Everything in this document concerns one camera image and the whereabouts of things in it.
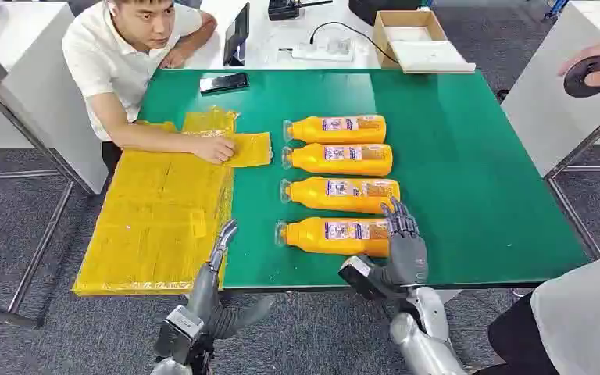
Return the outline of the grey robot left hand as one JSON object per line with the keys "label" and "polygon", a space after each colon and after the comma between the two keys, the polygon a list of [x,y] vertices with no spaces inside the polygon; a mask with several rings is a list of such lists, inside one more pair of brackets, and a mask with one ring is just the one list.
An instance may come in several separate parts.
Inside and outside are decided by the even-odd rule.
{"label": "grey robot left hand", "polygon": [[242,310],[228,309],[219,300],[219,274],[228,245],[238,230],[236,219],[229,220],[220,230],[210,253],[195,278],[187,306],[191,336],[206,334],[215,339],[234,336],[239,330],[265,318],[275,302],[267,296]]}

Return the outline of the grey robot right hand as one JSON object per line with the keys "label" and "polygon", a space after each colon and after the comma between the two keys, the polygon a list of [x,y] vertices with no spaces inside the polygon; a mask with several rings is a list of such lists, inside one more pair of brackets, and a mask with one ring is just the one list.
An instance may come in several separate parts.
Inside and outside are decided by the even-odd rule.
{"label": "grey robot right hand", "polygon": [[371,264],[368,280],[375,299],[401,298],[405,296],[402,287],[427,279],[427,246],[405,204],[392,197],[391,204],[383,203],[381,208],[387,221],[388,258],[383,265]]}

